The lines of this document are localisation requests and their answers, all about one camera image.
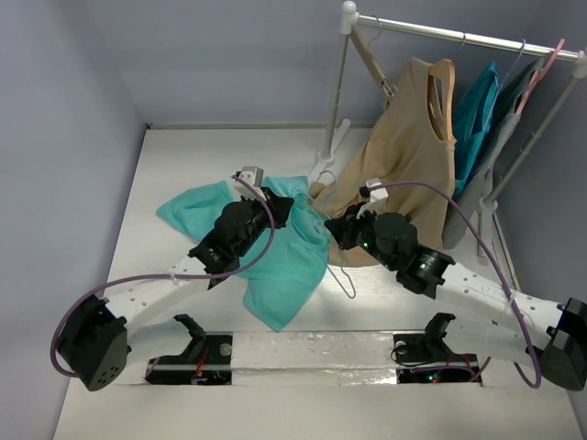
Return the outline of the light blue wire hanger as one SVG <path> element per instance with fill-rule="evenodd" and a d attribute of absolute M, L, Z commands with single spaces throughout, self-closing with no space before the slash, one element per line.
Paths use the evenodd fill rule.
<path fill-rule="evenodd" d="M 293 228 L 293 249 L 296 251 L 296 257 L 292 268 L 294 275 L 301 275 L 303 281 L 309 282 L 309 293 L 305 296 L 305 301 L 327 272 L 350 299 L 357 296 L 352 278 L 345 271 L 348 258 L 337 247 L 331 249 L 332 236 L 324 225 L 325 220 L 331 220 L 335 216 L 335 209 L 329 208 L 328 205 L 333 195 L 338 192 L 336 174 L 331 170 L 322 170 L 317 177 L 321 178 L 325 174 L 330 175 L 329 183 L 314 181 L 309 184 L 306 177 L 297 176 L 292 177 L 287 184 L 288 194 L 294 198 L 290 226 Z M 334 255 L 340 258 L 340 262 L 334 265 L 339 266 L 341 273 L 347 277 L 352 292 L 345 288 L 328 266 Z"/>

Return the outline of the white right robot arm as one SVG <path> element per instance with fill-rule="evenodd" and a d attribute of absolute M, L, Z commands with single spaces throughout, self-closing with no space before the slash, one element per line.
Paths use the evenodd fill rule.
<path fill-rule="evenodd" d="M 568 391 L 586 385 L 586 304 L 541 300 L 510 290 L 423 246 L 416 228 L 397 213 L 359 213 L 353 205 L 325 222 L 342 250 L 360 248 L 395 275 L 405 290 L 468 309 L 489 324 L 438 313 L 422 337 L 433 359 L 460 351 L 485 351 L 492 358 L 538 367 L 541 378 Z"/>

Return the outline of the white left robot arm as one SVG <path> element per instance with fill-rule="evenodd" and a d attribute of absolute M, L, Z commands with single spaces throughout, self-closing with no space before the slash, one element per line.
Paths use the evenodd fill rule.
<path fill-rule="evenodd" d="M 187 297 L 186 285 L 208 290 L 245 270 L 240 260 L 264 232 L 286 226 L 294 199 L 268 187 L 227 204 L 212 230 L 170 271 L 113 280 L 87 292 L 61 318 L 50 342 L 50 361 L 64 376 L 99 391 L 125 369 L 132 336 Z"/>

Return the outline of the teal t shirt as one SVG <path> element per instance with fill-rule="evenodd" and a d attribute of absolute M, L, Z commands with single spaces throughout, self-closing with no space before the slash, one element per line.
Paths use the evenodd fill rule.
<path fill-rule="evenodd" d="M 287 184 L 292 177 L 266 177 L 263 184 L 276 195 L 291 197 Z M 161 205 L 156 215 L 170 227 L 199 242 L 211 231 L 222 209 L 234 200 L 234 191 L 226 181 L 188 189 Z M 280 332 L 305 305 L 309 282 L 294 275 L 296 257 L 294 231 L 287 225 L 275 232 L 265 256 L 252 268 L 239 273 L 248 280 L 243 305 L 271 330 Z"/>

